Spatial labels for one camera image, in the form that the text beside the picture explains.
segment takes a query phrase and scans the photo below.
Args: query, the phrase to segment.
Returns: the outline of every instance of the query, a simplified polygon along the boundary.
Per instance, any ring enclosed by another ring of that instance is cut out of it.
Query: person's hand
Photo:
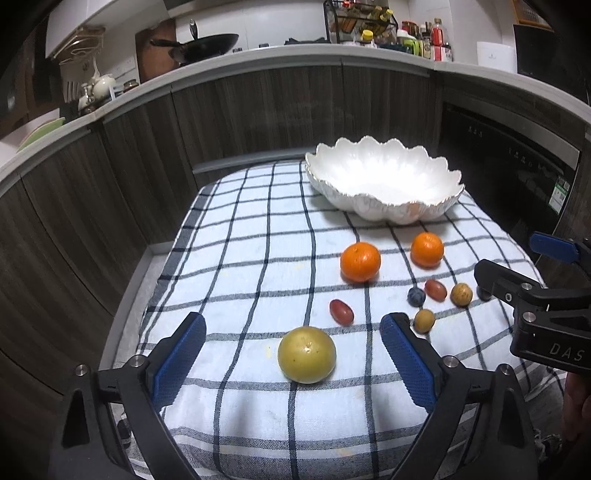
[[[574,442],[591,426],[591,378],[568,373],[564,389],[562,431],[566,440]]]

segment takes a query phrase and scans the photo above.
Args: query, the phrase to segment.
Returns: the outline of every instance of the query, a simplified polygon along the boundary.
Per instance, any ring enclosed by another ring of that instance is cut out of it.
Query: green plate
[[[39,127],[33,130],[29,136],[22,141],[21,146],[18,147],[17,152],[20,152],[26,146],[31,145],[35,140],[39,140],[43,135],[47,135],[49,132],[53,132],[56,128],[60,128],[65,121],[66,119],[64,117],[60,117],[39,125]]]

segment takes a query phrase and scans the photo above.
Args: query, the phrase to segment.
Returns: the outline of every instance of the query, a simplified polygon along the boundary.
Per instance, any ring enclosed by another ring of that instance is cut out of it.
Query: cutting board
[[[155,28],[146,28],[135,35],[135,52],[138,59],[139,81],[147,82],[164,73],[178,68],[178,63],[168,55],[169,48],[153,47],[150,39],[176,40],[177,29],[174,18],[160,22]]]

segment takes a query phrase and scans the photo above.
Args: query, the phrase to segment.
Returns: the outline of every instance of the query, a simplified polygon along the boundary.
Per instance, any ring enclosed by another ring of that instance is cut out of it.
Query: blue gripper pad
[[[532,233],[530,248],[537,254],[555,258],[564,263],[575,263],[579,260],[579,249],[573,242],[545,233]]]
[[[191,313],[189,316],[192,319],[187,317],[179,329],[185,327],[185,322],[189,322],[189,326],[186,327],[176,344],[171,345],[170,354],[154,375],[152,403],[156,411],[160,411],[166,405],[172,405],[205,343],[207,334],[205,319],[198,313]],[[178,331],[161,342],[174,341],[175,337],[178,337]]]
[[[398,316],[401,322],[396,322],[394,316]],[[384,316],[379,331],[382,342],[396,365],[414,404],[424,407],[428,413],[431,413],[437,402],[435,378],[413,343],[425,342],[437,355],[435,350],[426,340],[416,337],[410,329],[408,317],[403,313],[390,313]]]

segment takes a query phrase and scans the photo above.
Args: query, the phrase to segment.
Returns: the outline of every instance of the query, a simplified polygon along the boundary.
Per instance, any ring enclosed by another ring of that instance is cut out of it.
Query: white and blue plaid towel
[[[445,243],[439,268],[409,261],[416,234],[429,230]],[[356,241],[382,253],[379,277],[350,286],[339,256]],[[162,412],[176,442],[202,478],[377,478],[400,461],[426,412],[413,404],[379,335],[389,312],[417,309],[408,289],[439,279],[450,291],[476,290],[474,264],[488,258],[540,281],[523,250],[463,194],[433,222],[405,227],[369,223],[333,208],[315,192],[302,162],[233,173],[199,193],[149,302],[138,352],[148,354],[189,312],[207,323],[207,341],[176,401]],[[329,302],[355,312],[349,328],[331,318]],[[477,297],[468,309],[427,298],[436,314],[428,339],[441,355],[467,367],[511,364],[526,393],[561,388],[564,374],[509,353],[512,311]],[[285,379],[277,348],[286,332],[312,325],[335,342],[328,380],[297,385]],[[560,401],[551,406],[561,408]],[[473,416],[467,409],[463,420]],[[466,438],[460,430],[454,442]],[[149,470],[137,446],[137,473]]]

